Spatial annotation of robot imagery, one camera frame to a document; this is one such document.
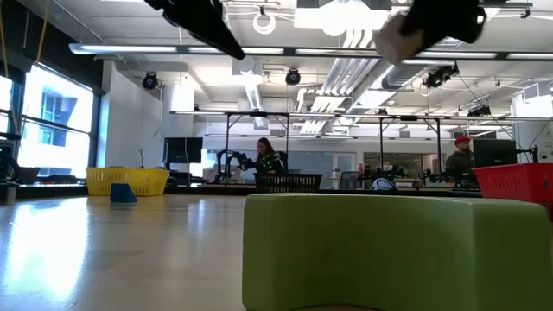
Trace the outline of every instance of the black basket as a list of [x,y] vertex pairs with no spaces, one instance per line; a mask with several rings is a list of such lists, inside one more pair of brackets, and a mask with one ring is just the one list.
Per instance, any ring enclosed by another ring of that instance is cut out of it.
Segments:
[[316,193],[321,185],[319,174],[258,174],[256,188],[259,194]]

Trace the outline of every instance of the pillar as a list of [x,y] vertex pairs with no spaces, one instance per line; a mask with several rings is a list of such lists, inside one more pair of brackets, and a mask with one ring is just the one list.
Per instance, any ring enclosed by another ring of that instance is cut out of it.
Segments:
[[[163,87],[163,136],[192,137],[194,136],[194,116],[171,114],[171,111],[193,111],[194,88],[192,86]],[[186,164],[172,164],[171,169],[187,172]]]

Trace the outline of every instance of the yellow cable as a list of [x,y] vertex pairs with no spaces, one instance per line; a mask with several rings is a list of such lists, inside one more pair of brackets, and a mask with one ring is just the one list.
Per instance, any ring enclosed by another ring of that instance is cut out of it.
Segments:
[[10,75],[8,73],[8,59],[7,59],[7,53],[6,53],[6,40],[3,35],[3,20],[2,20],[2,8],[0,7],[0,36],[2,37],[2,58],[3,58],[3,70],[4,75],[6,76],[6,79],[10,78]]
[[46,7],[44,8],[44,24],[42,25],[41,41],[38,44],[38,55],[36,55],[36,62],[41,62],[42,56],[42,44],[44,43],[44,35],[46,34],[46,27],[48,26],[48,12],[50,11],[50,0],[46,0]]

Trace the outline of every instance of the red hat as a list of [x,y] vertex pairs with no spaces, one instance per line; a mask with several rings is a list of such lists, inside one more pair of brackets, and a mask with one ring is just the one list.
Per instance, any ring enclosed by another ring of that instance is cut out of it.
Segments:
[[470,138],[466,136],[457,137],[455,139],[455,146],[459,146],[460,143],[470,142]]

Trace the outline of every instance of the green foam block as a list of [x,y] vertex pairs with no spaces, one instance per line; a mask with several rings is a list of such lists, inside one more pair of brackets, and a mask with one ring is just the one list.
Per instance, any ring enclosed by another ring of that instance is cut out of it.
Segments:
[[287,311],[551,311],[549,222],[514,200],[256,194],[243,303]]

